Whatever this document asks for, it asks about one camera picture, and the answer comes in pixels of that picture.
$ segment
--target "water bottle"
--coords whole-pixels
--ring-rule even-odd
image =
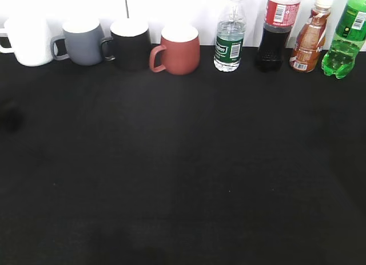
[[[262,41],[256,55],[256,66],[261,71],[277,71],[281,68],[299,7],[300,0],[268,0]]]
[[[327,76],[346,77],[355,65],[366,40],[366,0],[348,0],[338,23],[332,46],[321,67]]]
[[[246,28],[242,0],[228,0],[217,25],[213,63],[223,72],[235,71],[240,64]]]

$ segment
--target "green liquid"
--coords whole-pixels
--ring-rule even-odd
[[[357,54],[366,40],[366,22],[362,27],[354,28],[359,12],[366,13],[366,0],[349,0],[337,26],[332,46],[321,64],[325,75],[344,78],[355,66]]]
[[[355,66],[357,54],[364,41],[350,42],[336,34],[331,49],[325,55],[321,67],[327,76],[335,75],[336,78],[344,78]]]

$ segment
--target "terracotta mug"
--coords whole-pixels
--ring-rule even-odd
[[[155,57],[161,52],[161,65],[155,67]],[[200,64],[198,31],[191,25],[166,26],[161,32],[160,45],[150,53],[150,69],[154,73],[166,70],[173,75],[192,73]]]

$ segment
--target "green label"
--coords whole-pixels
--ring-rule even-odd
[[[349,41],[364,41],[366,39],[366,13],[346,6],[337,26],[337,35]]]
[[[224,63],[236,63],[240,60],[243,39],[226,41],[217,37],[215,57]]]

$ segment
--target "plastic bottle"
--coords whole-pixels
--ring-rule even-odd
[[[268,0],[262,42],[256,55],[256,66],[261,71],[281,68],[285,45],[299,7],[300,0]]]
[[[301,73],[313,71],[325,44],[327,20],[334,0],[316,0],[308,22],[296,39],[290,58],[291,67]]]
[[[217,25],[214,65],[223,72],[235,71],[240,64],[246,28],[242,0],[228,0]]]
[[[357,54],[366,40],[366,0],[348,0],[338,23],[332,46],[325,55],[325,75],[344,78],[355,65]]]

